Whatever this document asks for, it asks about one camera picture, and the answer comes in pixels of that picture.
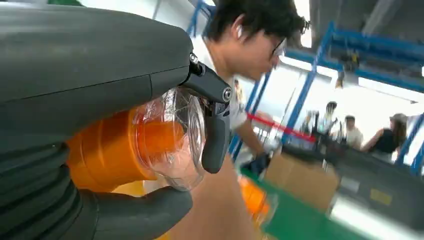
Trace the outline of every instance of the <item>cardboard box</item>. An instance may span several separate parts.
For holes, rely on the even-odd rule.
[[[333,170],[326,172],[284,152],[274,155],[264,179],[321,212],[330,207],[339,185]]]

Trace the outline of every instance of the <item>black glove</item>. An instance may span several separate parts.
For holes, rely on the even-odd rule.
[[[253,161],[245,163],[241,166],[242,169],[249,170],[256,176],[261,175],[261,173],[268,168],[270,165],[271,158],[270,155],[266,152],[257,155]]]

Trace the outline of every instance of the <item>woman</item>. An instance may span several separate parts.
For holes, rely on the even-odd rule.
[[[408,117],[397,113],[390,117],[390,128],[379,130],[361,150],[371,153],[374,157],[385,162],[392,162],[392,154],[399,151],[407,135]]]

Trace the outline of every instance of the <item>orange item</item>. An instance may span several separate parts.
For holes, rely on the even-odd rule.
[[[240,177],[238,183],[248,212],[255,220],[262,222],[271,210],[270,204],[267,202],[267,194],[245,177]]]
[[[150,121],[137,127],[137,149],[146,166],[163,153],[176,152],[183,147],[183,126],[175,121]]]
[[[155,120],[145,125],[141,122],[137,127],[146,134],[142,139],[137,136],[136,140],[135,115],[135,109],[119,112],[92,124],[68,141],[70,155],[67,164],[78,188],[111,192],[123,184],[156,179],[151,170],[140,164],[135,141],[138,147],[145,146],[142,149],[148,150],[149,154],[160,154],[173,150],[175,131],[181,136],[183,129],[172,121]]]

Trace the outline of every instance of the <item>clear plastic bag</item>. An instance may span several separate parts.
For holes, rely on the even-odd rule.
[[[175,88],[137,108],[134,151],[140,163],[187,191],[202,179],[205,122],[199,99]]]

